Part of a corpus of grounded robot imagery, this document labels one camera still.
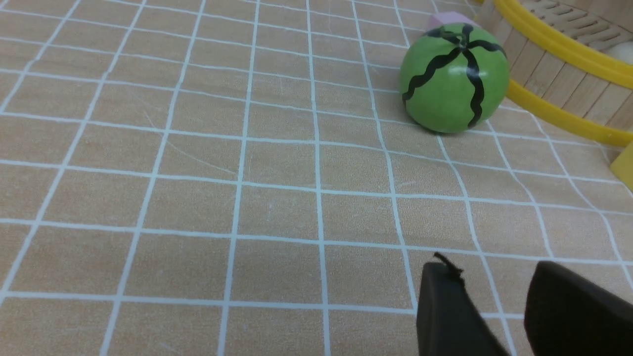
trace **pink block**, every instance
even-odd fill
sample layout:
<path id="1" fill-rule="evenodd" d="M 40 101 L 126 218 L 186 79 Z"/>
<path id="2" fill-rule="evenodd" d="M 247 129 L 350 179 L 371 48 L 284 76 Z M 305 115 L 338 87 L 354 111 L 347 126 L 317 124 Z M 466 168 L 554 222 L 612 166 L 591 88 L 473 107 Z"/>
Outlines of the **pink block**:
<path id="1" fill-rule="evenodd" d="M 446 13 L 436 13 L 433 16 L 431 16 L 427 24 L 427 30 L 440 27 L 441 25 L 447 25 L 449 23 L 457 23 L 457 22 L 469 23 L 473 26 L 479 26 L 475 22 L 473 22 L 471 19 L 462 15 L 461 13 L 450 11 Z"/>

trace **wooden slat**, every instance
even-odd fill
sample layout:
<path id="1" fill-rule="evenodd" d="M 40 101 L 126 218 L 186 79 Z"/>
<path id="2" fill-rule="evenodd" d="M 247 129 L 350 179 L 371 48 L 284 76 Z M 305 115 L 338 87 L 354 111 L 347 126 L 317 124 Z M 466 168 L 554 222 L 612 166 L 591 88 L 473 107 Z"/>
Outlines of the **wooden slat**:
<path id="1" fill-rule="evenodd" d="M 629 95 L 613 118 L 606 123 L 606 126 L 618 130 L 633 131 L 633 94 Z"/>
<path id="2" fill-rule="evenodd" d="M 510 71 L 512 79 L 521 84 L 521 86 L 525 86 L 544 54 L 545 50 L 543 48 L 540 48 L 532 41 L 527 41 Z"/>
<path id="3" fill-rule="evenodd" d="M 539 97 L 543 97 L 554 79 L 560 73 L 565 62 L 553 54 L 547 52 L 534 69 L 534 72 L 525 83 L 525 88 Z"/>
<path id="4" fill-rule="evenodd" d="M 632 92 L 630 89 L 617 84 L 609 84 L 594 103 L 594 106 L 585 115 L 585 118 L 597 124 L 606 125 Z"/>
<path id="5" fill-rule="evenodd" d="M 558 106 L 559 108 L 563 107 L 585 75 L 586 73 L 582 70 L 566 63 L 563 65 L 560 72 L 558 72 L 558 75 L 552 82 L 552 85 L 545 94 L 543 94 L 543 99 Z"/>
<path id="6" fill-rule="evenodd" d="M 608 81 L 587 73 L 572 96 L 563 105 L 563 110 L 584 117 L 608 85 Z"/>
<path id="7" fill-rule="evenodd" d="M 518 56 L 523 51 L 523 47 L 527 42 L 527 38 L 517 30 L 512 30 L 512 33 L 508 36 L 508 39 L 503 43 L 503 49 L 506 51 L 508 57 L 508 64 L 510 68 L 514 65 Z"/>
<path id="8" fill-rule="evenodd" d="M 512 29 L 512 25 L 510 25 L 506 20 L 502 20 L 499 22 L 499 25 L 497 25 L 492 34 L 497 37 L 499 43 L 505 43 L 508 40 L 508 37 L 510 37 Z"/>

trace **toy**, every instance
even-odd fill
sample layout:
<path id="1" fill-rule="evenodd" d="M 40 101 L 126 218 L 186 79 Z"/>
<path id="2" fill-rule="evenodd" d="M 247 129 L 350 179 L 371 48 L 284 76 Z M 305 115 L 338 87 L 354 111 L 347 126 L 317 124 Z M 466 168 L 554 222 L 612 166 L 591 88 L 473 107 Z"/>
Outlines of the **toy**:
<path id="1" fill-rule="evenodd" d="M 630 0 L 486 0 L 477 23 L 506 51 L 509 99 L 563 130 L 626 147 L 632 16 Z"/>
<path id="2" fill-rule="evenodd" d="M 618 61 L 623 61 L 626 64 L 633 65 L 633 41 L 616 44 L 606 50 L 605 54 Z"/>
<path id="3" fill-rule="evenodd" d="M 440 27 L 441 25 L 448 25 L 450 23 L 469 23 L 470 25 L 479 27 L 479 25 L 477 25 L 475 22 L 471 21 L 469 18 L 462 15 L 461 13 L 449 11 L 445 13 L 436 13 L 431 15 L 429 21 L 427 22 L 427 30 Z"/>
<path id="4" fill-rule="evenodd" d="M 461 132 L 501 104 L 510 74 L 494 36 L 469 23 L 432 29 L 414 43 L 400 69 L 406 111 L 426 129 Z"/>

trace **wooden basket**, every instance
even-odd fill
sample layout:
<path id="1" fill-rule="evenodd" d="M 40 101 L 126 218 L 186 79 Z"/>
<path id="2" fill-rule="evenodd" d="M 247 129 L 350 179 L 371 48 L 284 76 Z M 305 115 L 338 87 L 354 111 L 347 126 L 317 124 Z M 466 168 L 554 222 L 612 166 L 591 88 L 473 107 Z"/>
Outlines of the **wooden basket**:
<path id="1" fill-rule="evenodd" d="M 633 66 L 600 53 L 633 40 L 633 1 L 486 0 L 477 22 L 505 48 L 510 99 L 588 139 L 633 141 Z"/>

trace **white grid line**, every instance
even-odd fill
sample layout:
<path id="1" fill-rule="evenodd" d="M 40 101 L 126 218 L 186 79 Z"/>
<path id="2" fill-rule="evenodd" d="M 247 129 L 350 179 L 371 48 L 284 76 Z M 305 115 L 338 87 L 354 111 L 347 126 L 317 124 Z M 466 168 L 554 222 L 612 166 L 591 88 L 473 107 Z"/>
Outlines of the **white grid line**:
<path id="1" fill-rule="evenodd" d="M 490 129 L 491 132 L 496 133 L 496 131 L 494 130 L 494 127 L 492 127 L 492 125 L 490 124 L 490 121 L 486 120 L 486 125 L 488 126 L 488 128 Z M 512 167 L 510 166 L 510 163 L 505 155 L 505 153 L 503 152 L 503 148 L 501 147 L 501 143 L 499 142 L 499 137 L 497 136 L 493 136 L 494 137 L 494 142 L 497 146 L 497 150 L 499 151 L 499 154 L 501 155 L 501 159 L 503 159 L 503 163 L 505 164 L 506 168 L 508 169 L 508 172 L 510 173 L 510 175 L 512 175 L 512 178 L 519 183 L 519 185 L 521 185 L 521 187 L 523 188 L 523 190 L 527 193 L 528 197 L 530 198 L 530 201 L 533 203 L 536 203 L 536 199 L 534 198 L 534 195 L 532 194 L 532 192 L 525 186 L 525 184 L 523 184 L 523 182 L 521 182 L 521 180 L 517 177 L 517 175 L 512 171 Z M 539 208 L 538 206 L 534 207 L 534 210 L 536 211 L 536 217 L 539 221 L 539 225 L 541 227 L 541 237 L 543 238 L 543 244 L 545 246 L 545 250 L 548 252 L 548 255 L 550 257 L 554 257 L 554 253 L 552 252 L 551 246 L 549 244 L 549 237 L 548 237 L 548 231 L 545 228 L 545 221 L 543 221 L 543 215 L 541 213 L 541 208 Z"/>
<path id="2" fill-rule="evenodd" d="M 8 296 L 10 298 L 90 300 L 93 302 L 113 302 L 118 298 L 116 295 L 92 295 L 92 294 L 76 294 L 76 293 L 40 293 L 40 292 L 28 292 L 28 291 L 10 291 L 8 292 Z M 163 298 L 163 297 L 157 297 L 157 296 L 123 296 L 122 300 L 123 302 L 127 302 L 127 303 L 200 305 L 200 306 L 209 306 L 209 307 L 221 307 L 225 304 L 223 300 Z M 322 304 L 250 302 L 250 301 L 240 301 L 240 300 L 229 301 L 229 307 L 323 310 Z M 368 306 L 368 305 L 330 304 L 328 308 L 331 310 L 405 314 L 405 315 L 415 315 L 417 313 L 415 309 L 373 307 L 373 306 Z M 505 317 L 507 319 L 518 319 L 518 320 L 523 319 L 523 314 L 501 315 L 498 313 L 480 313 L 480 315 L 486 319 L 500 318 L 500 317 Z"/>
<path id="3" fill-rule="evenodd" d="M 28 43 L 28 44 L 38 44 L 38 45 L 42 44 L 41 42 L 26 41 L 26 40 L 22 40 L 22 39 L 11 38 L 11 37 L 0 37 L 0 40 L 11 41 L 11 42 L 19 42 L 19 43 Z M 210 39 L 209 41 L 211 41 L 211 42 L 219 42 L 218 40 L 214 40 L 214 39 Z M 50 44 L 47 47 L 49 47 L 49 48 L 71 49 L 71 50 L 75 50 L 75 51 L 82 51 L 82 52 L 89 52 L 89 53 L 99 53 L 99 54 L 109 54 L 109 55 L 114 55 L 115 54 L 114 52 L 110 52 L 110 51 L 102 51 L 102 50 L 98 50 L 98 49 L 82 48 L 82 47 L 76 47 L 76 46 L 66 46 L 66 45 L 59 45 L 59 44 Z M 260 49 L 266 49 L 266 50 L 273 50 L 274 51 L 274 49 L 268 49 L 268 48 L 264 48 L 264 47 L 262 47 Z M 145 55 L 145 54 L 121 53 L 120 56 L 133 57 L 133 58 L 142 58 L 142 59 L 145 59 L 145 60 L 161 61 L 161 62 L 166 62 L 166 63 L 180 64 L 180 65 L 183 64 L 182 61 L 170 60 L 170 59 L 162 58 L 162 57 L 148 56 L 148 55 Z M 189 66 L 197 67 L 197 68 L 203 68 L 203 69 L 212 69 L 212 70 L 228 70 L 228 71 L 231 71 L 231 72 L 239 72 L 239 73 L 248 73 L 249 72 L 246 69 L 241 69 L 241 68 L 236 68 L 236 67 L 202 65 L 202 64 L 197 64 L 197 63 L 190 63 Z M 4 72 L 4 73 L 23 73 L 23 72 L 26 72 L 26 70 L 19 71 L 19 70 L 0 69 L 0 72 Z M 284 74 L 279 74 L 279 73 L 269 73 L 269 72 L 259 72 L 259 71 L 253 71 L 253 73 L 254 74 L 258 74 L 258 75 L 266 75 L 266 76 L 269 76 L 269 77 L 287 78 L 287 79 L 300 80 L 300 81 L 305 81 L 305 82 L 309 82 L 310 81 L 309 78 L 294 77 L 292 75 L 284 75 Z M 67 76 L 67 75 L 55 75 L 55 74 L 49 74 L 49 73 L 43 73 L 43 72 L 28 72 L 25 75 L 31 75 L 31 76 L 35 76 L 35 75 L 42 75 L 42 76 L 43 75 L 49 75 L 49 76 L 56 77 L 56 79 L 76 80 L 76 81 L 82 81 L 82 82 L 97 82 L 98 81 L 97 79 L 82 78 L 82 77 L 70 77 L 70 76 Z M 350 85 L 350 84 L 343 84 L 343 83 L 327 82 L 327 81 L 324 81 L 324 80 L 315 80 L 315 82 L 320 83 L 320 84 L 329 84 L 329 85 L 333 85 L 333 86 L 339 86 L 339 87 L 348 87 L 348 88 L 354 88 L 354 89 L 368 90 L 366 87 L 353 86 L 353 85 Z M 389 89 L 376 89 L 376 91 L 388 92 L 388 93 L 397 93 L 398 92 L 396 90 L 389 90 Z"/>
<path id="4" fill-rule="evenodd" d="M 315 187 L 316 187 L 316 222 L 318 226 L 318 249 L 319 249 L 319 262 L 321 268 L 321 299 L 323 303 L 323 354 L 324 356 L 330 356 L 332 350 L 330 347 L 330 312 L 329 312 L 329 293 L 327 286 L 327 270 L 325 261 L 325 233 L 323 228 L 323 203 L 321 196 L 321 136 L 318 126 L 318 113 L 317 113 L 317 89 L 315 85 L 315 70 L 312 57 L 312 21 L 310 13 L 310 0 L 306 0 L 306 19 L 308 28 L 308 66 L 310 69 L 310 99 L 312 101 L 312 120 L 314 125 L 315 136 Z"/>
<path id="5" fill-rule="evenodd" d="M 231 301 L 231 289 L 233 287 L 233 268 L 235 264 L 235 249 L 237 245 L 237 232 L 239 230 L 239 211 L 241 207 L 242 187 L 244 181 L 244 166 L 246 164 L 246 149 L 249 125 L 249 112 L 251 109 L 251 94 L 253 88 L 253 71 L 255 68 L 255 52 L 257 50 L 257 31 L 260 19 L 260 2 L 255 4 L 255 16 L 253 25 L 253 40 L 251 44 L 251 57 L 249 62 L 248 89 L 246 91 L 246 104 L 244 105 L 244 119 L 242 121 L 242 144 L 240 147 L 239 170 L 237 173 L 237 187 L 235 190 L 235 205 L 233 207 L 232 236 L 229 245 L 229 257 L 227 261 L 227 278 L 224 284 L 224 302 L 222 318 L 220 319 L 220 334 L 218 336 L 218 356 L 224 356 L 227 342 L 227 328 L 229 324 L 229 302 Z"/>
<path id="6" fill-rule="evenodd" d="M 538 121 L 538 119 L 536 119 L 536 117 L 534 115 L 530 115 L 530 116 L 532 116 L 532 119 L 534 120 L 534 122 L 536 122 L 536 125 L 539 127 L 539 130 L 547 138 L 549 138 L 549 135 L 547 135 L 545 133 L 545 131 L 542 129 L 541 123 Z M 600 215 L 600 217 L 602 218 L 602 221 L 605 223 L 606 231 L 607 231 L 607 234 L 609 236 L 609 241 L 611 243 L 611 247 L 613 248 L 613 253 L 615 254 L 615 257 L 618 260 L 618 262 L 620 262 L 622 270 L 624 271 L 624 276 L 626 277 L 627 282 L 629 282 L 629 286 L 631 287 L 631 289 L 633 289 L 633 279 L 631 279 L 631 274 L 629 272 L 629 269 L 626 267 L 626 264 L 622 260 L 622 255 L 620 254 L 620 251 L 618 249 L 618 244 L 615 241 L 615 237 L 613 235 L 613 229 L 611 228 L 611 224 L 609 223 L 609 220 L 606 218 L 606 216 L 605 216 L 605 214 L 603 212 L 601 212 L 599 209 L 597 209 L 591 203 L 591 201 L 589 199 L 587 199 L 587 197 L 584 194 L 582 194 L 580 189 L 578 189 L 578 187 L 574 183 L 573 179 L 571 177 L 569 177 L 569 173 L 567 172 L 567 168 L 565 168 L 565 165 L 563 164 L 563 161 L 560 159 L 560 156 L 558 155 L 558 152 L 556 151 L 556 147 L 554 146 L 554 144 L 551 141 L 549 142 L 549 147 L 551 148 L 552 152 L 554 153 L 554 157 L 556 158 L 556 161 L 558 162 L 558 165 L 563 169 L 563 172 L 567 176 L 567 180 L 572 185 L 573 190 L 575 190 L 576 193 L 585 201 L 585 203 L 587 203 L 587 205 L 589 205 L 591 207 L 592 211 L 594 211 L 594 212 L 596 212 L 596 213 L 598 213 Z"/>
<path id="7" fill-rule="evenodd" d="M 247 141 L 261 142 L 260 140 L 248 139 Z M 325 143 L 320 142 L 320 145 L 323 146 L 338 146 L 338 144 L 333 143 Z M 388 153 L 398 154 L 392 151 L 387 151 Z M 16 165 L 16 166 L 24 166 L 24 167 L 37 167 L 37 168 L 61 168 L 62 165 L 54 164 L 54 163 L 32 163 L 32 162 L 23 162 L 23 161 L 14 161 L 14 160 L 0 160 L 1 164 L 5 165 Z M 81 167 L 74 165 L 66 165 L 66 170 L 75 170 L 79 172 L 93 172 L 93 173 L 102 173 L 102 174 L 120 174 L 120 175 L 129 175 L 132 177 L 152 177 L 152 173 L 148 172 L 135 172 L 129 170 L 112 170 L 105 168 L 94 168 L 94 167 Z M 169 174 L 158 174 L 157 178 L 172 180 L 172 181 L 195 181 L 195 182 L 212 182 L 219 184 L 229 184 L 229 185 L 237 185 L 237 181 L 228 181 L 225 179 L 216 179 L 209 177 L 196 177 L 191 175 L 169 175 Z M 307 186 L 285 186 L 280 184 L 267 184 L 267 183 L 257 183 L 257 182 L 242 182 L 243 186 L 251 186 L 257 188 L 273 188 L 273 189 L 283 189 L 283 190 L 293 190 L 293 191 L 305 191 L 315 193 L 317 190 L 315 188 L 307 187 Z M 391 193 L 375 193 L 375 192 L 365 192 L 365 191 L 345 191 L 345 190 L 335 190 L 335 189 L 322 189 L 322 194 L 332 194 L 332 195 L 346 195 L 346 196 L 367 196 L 373 198 L 388 198 L 391 197 Z M 404 194 L 404 193 L 396 193 L 396 198 L 404 198 L 404 199 L 417 199 L 417 198 L 428 198 L 428 199 L 437 199 L 437 200 L 450 200 L 450 201 L 465 201 L 462 196 L 450 196 L 450 195 L 439 195 L 439 194 Z M 469 198 L 470 201 L 479 202 L 479 203 L 490 203 L 497 205 L 518 205 L 525 207 L 540 207 L 540 208 L 559 208 L 564 210 L 578 210 L 585 212 L 594 212 L 596 210 L 592 208 L 582 208 L 582 207 L 573 207 L 570 205 L 560 205 L 560 204 L 549 204 L 549 203 L 533 203 L 527 201 L 513 201 L 513 200 L 498 200 L 491 198 Z M 609 210 L 598 210 L 601 213 L 612 214 L 612 215 L 623 215 L 623 216 L 633 216 L 633 213 L 629 212 L 617 212 L 617 211 L 609 211 Z"/>
<path id="8" fill-rule="evenodd" d="M 35 224 L 34 220 L 24 219 L 0 219 L 0 224 L 13 224 L 32 226 Z M 92 231 L 104 231 L 104 232 L 127 232 L 134 233 L 136 227 L 134 226 L 105 226 L 105 225 L 90 225 L 90 224 L 74 224 L 69 222 L 55 222 L 43 220 L 39 223 L 40 226 L 57 227 L 60 229 L 73 229 L 73 230 L 92 230 Z M 301 238 L 288 238 L 281 236 L 268 236 L 268 235 L 247 235 L 247 234 L 222 234 L 217 232 L 205 232 L 205 231 L 182 231 L 182 230 L 168 230 L 168 229 L 152 229 L 143 228 L 141 234 L 153 234 L 153 235 L 175 235 L 175 236 L 187 236 L 196 238 L 209 238 L 209 239 L 230 239 L 236 238 L 238 240 L 254 240 L 254 241 L 273 241 L 273 242 L 285 242 L 285 243 L 301 243 L 304 245 L 319 245 L 323 243 L 326 246 L 347 246 L 347 247 L 365 247 L 365 248 L 382 248 L 386 250 L 401 250 L 400 244 L 387 244 L 387 243 L 369 243 L 369 242 L 357 242 L 357 241 L 339 241 L 339 240 L 325 240 L 323 242 L 318 239 L 301 239 Z M 442 252 L 442 253 L 454 253 L 459 255 L 472 255 L 480 256 L 480 253 L 476 250 L 461 250 L 455 248 L 440 248 L 433 246 L 405 246 L 409 251 L 427 251 L 427 252 Z M 526 261 L 540 261 L 547 260 L 561 263 L 574 263 L 574 264 L 587 264 L 587 265 L 625 265 L 633 266 L 633 261 L 618 260 L 596 260 L 589 258 L 569 258 L 569 257 L 548 257 L 548 256 L 530 256 L 530 255 L 518 255 L 512 253 L 494 253 L 483 252 L 486 257 L 498 257 L 498 258 L 511 258 L 515 260 Z"/>
<path id="9" fill-rule="evenodd" d="M 122 1 L 122 0 L 107 0 L 107 1 L 109 1 L 111 3 L 119 3 L 119 4 L 127 4 L 127 5 L 132 5 L 132 6 L 138 6 L 138 4 L 136 4 L 136 3 L 129 3 L 127 1 Z M 167 8 L 165 6 L 146 6 L 146 7 L 147 8 L 163 9 L 163 10 L 167 10 L 167 11 L 174 11 L 174 12 L 180 12 L 180 13 L 192 13 L 191 11 L 174 9 L 174 8 Z M 288 8 L 286 6 L 282 6 L 282 7 L 287 8 L 287 9 L 291 9 L 291 10 L 295 10 L 295 11 L 301 11 L 301 10 L 298 10 L 298 9 L 295 9 L 295 8 Z M 222 18 L 224 20 L 231 20 L 231 21 L 236 21 L 236 22 L 241 22 L 241 23 L 249 23 L 251 25 L 253 24 L 252 21 L 237 20 L 237 19 L 234 19 L 234 18 L 226 17 L 226 16 L 208 15 L 208 14 L 203 14 L 203 16 L 212 17 L 212 18 Z M 310 35 L 310 31 L 307 31 L 307 30 L 297 29 L 297 28 L 294 28 L 294 27 L 273 25 L 272 23 L 262 23 L 262 22 L 260 22 L 258 24 L 258 26 L 271 27 L 271 28 L 274 28 L 274 29 L 282 29 L 282 30 L 286 30 L 286 31 L 299 32 L 299 33 L 302 33 L 302 34 Z M 341 35 L 328 34 L 328 33 L 325 33 L 325 32 L 312 32 L 312 34 L 323 35 L 323 36 L 339 38 L 339 39 L 347 39 L 347 40 L 352 40 L 352 41 L 358 41 L 358 39 L 356 39 L 354 37 L 346 37 L 346 36 L 341 36 Z M 375 41 L 367 41 L 367 40 L 365 40 L 365 42 L 374 43 L 374 44 L 382 44 L 382 45 L 385 45 L 385 46 L 391 46 L 391 47 L 397 47 L 397 48 L 406 48 L 405 46 L 402 46 L 402 45 L 399 45 L 399 44 L 393 44 L 393 43 L 389 43 L 389 42 L 375 42 Z"/>
<path id="10" fill-rule="evenodd" d="M 141 3 L 141 5 L 138 7 L 137 10 L 137 14 L 135 17 L 135 20 L 138 19 L 138 17 L 141 14 L 141 11 L 143 11 L 144 5 L 147 2 L 147 0 L 143 0 L 143 2 Z M 101 345 L 101 351 L 100 351 L 100 355 L 101 356 L 107 356 L 108 354 L 108 349 L 110 347 L 110 341 L 112 340 L 112 336 L 115 330 L 115 325 L 116 325 L 116 320 L 118 319 L 118 313 L 119 310 L 121 308 L 121 300 L 119 298 L 122 298 L 122 296 L 125 294 L 125 285 L 127 284 L 127 279 L 130 275 L 130 271 L 132 270 L 132 263 L 134 262 L 134 255 L 136 253 L 136 248 L 139 244 L 139 239 L 141 237 L 141 230 L 143 228 L 143 224 L 145 222 L 145 216 L 147 214 L 147 208 L 149 206 L 149 201 L 151 199 L 152 196 L 152 192 L 154 190 L 154 186 L 156 184 L 156 180 L 157 180 L 157 175 L 158 175 L 158 170 L 160 168 L 160 163 L 163 159 L 163 153 L 165 152 L 165 146 L 167 145 L 167 139 L 169 136 L 169 130 L 172 126 L 172 122 L 173 122 L 173 113 L 174 113 L 174 108 L 175 108 L 175 104 L 176 104 L 176 100 L 178 99 L 178 94 L 180 92 L 180 86 L 182 85 L 184 79 L 185 79 L 185 73 L 187 71 L 187 64 L 189 63 L 189 58 L 191 57 L 191 50 L 193 48 L 194 42 L 196 40 L 196 34 L 197 34 L 197 30 L 200 24 L 200 19 L 202 17 L 202 11 L 204 10 L 204 4 L 205 4 L 206 0 L 202 0 L 201 5 L 200 5 L 200 10 L 199 10 L 199 14 L 196 18 L 196 22 L 194 24 L 194 29 L 193 29 L 193 33 L 191 35 L 191 40 L 189 41 L 189 47 L 187 48 L 187 54 L 185 56 L 185 61 L 184 64 L 182 65 L 182 68 L 180 70 L 180 78 L 178 81 L 178 84 L 176 85 L 175 90 L 173 91 L 172 94 L 172 100 L 170 101 L 170 105 L 169 105 L 169 112 L 167 115 L 167 122 L 165 124 L 165 133 L 163 134 L 162 140 L 161 140 L 161 144 L 160 147 L 158 148 L 158 152 L 156 154 L 156 159 L 154 161 L 154 167 L 152 169 L 152 176 L 149 179 L 149 184 L 147 185 L 147 190 L 145 193 L 145 197 L 143 199 L 142 205 L 141 205 L 141 210 L 139 212 L 139 216 L 138 216 L 138 220 L 137 220 L 137 225 L 136 225 L 136 229 L 134 231 L 134 235 L 132 236 L 132 242 L 130 244 L 130 249 L 128 251 L 128 255 L 127 255 L 127 259 L 125 261 L 125 265 L 123 267 L 123 272 L 121 275 L 121 278 L 119 280 L 119 285 L 116 291 L 116 295 L 117 295 L 117 299 L 115 299 L 114 302 L 114 306 L 112 308 L 112 313 L 110 315 L 110 321 L 108 322 L 108 327 L 106 329 L 104 338 L 103 338 L 103 344 Z M 128 29 L 128 32 L 130 33 L 131 31 L 133 31 L 134 25 L 136 24 L 136 21 L 132 21 L 132 24 L 130 25 L 130 28 Z M 125 40 L 127 40 L 127 38 L 123 39 L 123 42 L 121 43 L 121 49 L 123 48 L 123 46 L 125 45 Z"/>
<path id="11" fill-rule="evenodd" d="M 369 88 L 369 95 L 372 103 L 372 113 L 373 119 L 376 122 L 376 132 L 378 134 L 378 139 L 380 141 L 380 147 L 385 154 L 385 160 L 387 162 L 387 174 L 389 176 L 389 197 L 391 198 L 391 207 L 394 214 L 394 221 L 396 224 L 396 233 L 398 235 L 398 240 L 400 241 L 401 250 L 402 250 L 402 258 L 404 264 L 404 272 L 406 274 L 407 285 L 409 287 L 409 294 L 411 296 L 411 306 L 415 308 L 418 304 L 417 302 L 417 284 L 413 281 L 413 276 L 411 273 L 411 264 L 409 263 L 409 253 L 406 249 L 406 241 L 404 240 L 404 235 L 402 232 L 402 226 L 400 223 L 400 214 L 398 212 L 398 201 L 396 198 L 396 183 L 394 178 L 393 164 L 391 162 L 391 156 L 389 151 L 387 150 L 387 146 L 385 144 L 384 137 L 382 137 L 382 127 L 380 125 L 380 120 L 378 120 L 378 111 L 376 110 L 376 99 L 374 96 L 374 92 L 372 89 L 372 78 L 369 74 L 369 66 L 367 63 L 367 56 L 365 54 L 365 47 L 363 45 L 360 30 L 360 25 L 358 23 L 358 15 L 356 13 L 356 2 L 355 0 L 351 0 L 352 12 L 354 13 L 354 19 L 356 20 L 356 33 L 358 34 L 359 44 L 360 44 L 360 53 L 363 58 L 363 67 L 365 69 L 365 78 L 367 80 L 367 87 Z"/>
<path id="12" fill-rule="evenodd" d="M 64 17 L 64 19 L 68 19 L 70 18 L 70 16 L 72 15 L 72 13 L 75 11 L 75 9 L 77 8 L 77 6 L 79 6 L 81 0 L 76 0 L 73 3 L 73 6 L 68 10 L 68 12 L 66 13 L 66 16 Z M 61 28 L 64 26 L 65 21 L 62 20 L 59 22 L 59 24 L 57 25 L 57 27 L 55 28 L 55 31 L 51 34 L 51 36 L 49 37 L 48 41 L 46 43 L 52 43 L 55 40 L 55 37 L 57 37 L 58 33 L 60 32 Z M 45 51 L 45 46 L 43 46 L 42 48 L 40 48 L 40 50 L 37 53 L 37 56 L 31 60 L 27 66 L 25 67 L 25 72 L 28 71 L 28 68 L 30 68 L 33 63 L 35 63 L 37 61 L 37 59 L 41 56 L 41 54 Z M 15 93 L 18 91 L 19 87 L 21 86 L 23 80 L 24 80 L 24 75 L 20 76 L 20 79 L 18 79 L 15 83 L 15 85 L 13 86 L 11 92 L 9 93 L 9 95 L 7 95 L 7 97 L 5 98 L 4 102 L 2 103 L 2 105 L 0 106 L 0 113 L 4 112 L 4 109 L 6 108 L 7 103 L 9 103 L 9 101 L 11 100 L 11 98 L 13 97 L 13 95 L 15 95 Z M 38 228 L 39 228 L 39 222 L 42 221 L 44 219 L 44 214 L 46 213 L 46 209 L 48 208 L 48 204 L 51 202 L 51 199 L 53 198 L 53 194 L 55 193 L 55 191 L 57 190 L 57 186 L 60 183 L 61 177 L 64 174 L 64 166 L 68 165 L 68 162 L 70 161 L 70 158 L 73 154 L 73 151 L 77 145 L 77 143 L 79 142 L 79 138 L 81 137 L 82 133 L 83 133 L 83 127 L 85 127 L 84 122 L 87 121 L 87 119 L 89 118 L 88 113 L 86 113 L 86 116 L 84 117 L 82 124 L 80 125 L 76 135 L 75 135 L 75 139 L 73 140 L 73 142 L 71 143 L 68 151 L 66 152 L 66 156 L 64 157 L 64 160 L 61 164 L 61 166 L 58 169 L 57 174 L 55 175 L 55 178 L 53 179 L 53 183 L 51 183 L 51 186 L 46 194 L 46 197 L 44 198 L 44 201 L 42 202 L 42 205 L 40 206 L 40 209 L 38 209 L 37 211 L 37 215 L 35 216 L 35 223 L 33 225 L 31 225 L 31 228 L 26 236 L 26 238 L 24 239 L 24 242 L 22 244 L 22 247 L 20 248 L 20 251 L 18 252 L 18 255 L 16 256 L 15 260 L 13 261 L 13 263 L 11 264 L 11 269 L 9 270 L 9 272 L 7 273 L 4 283 L 2 285 L 2 289 L 0 289 L 0 307 L 2 307 L 2 304 L 4 303 L 4 299 L 6 298 L 6 292 L 9 290 L 9 287 L 11 286 L 11 284 L 13 283 L 13 280 L 18 272 L 18 269 L 20 268 L 20 265 L 22 264 L 22 260 L 24 259 L 24 256 L 27 254 L 28 248 L 31 245 L 31 241 L 33 241 L 33 237 L 35 236 Z"/>

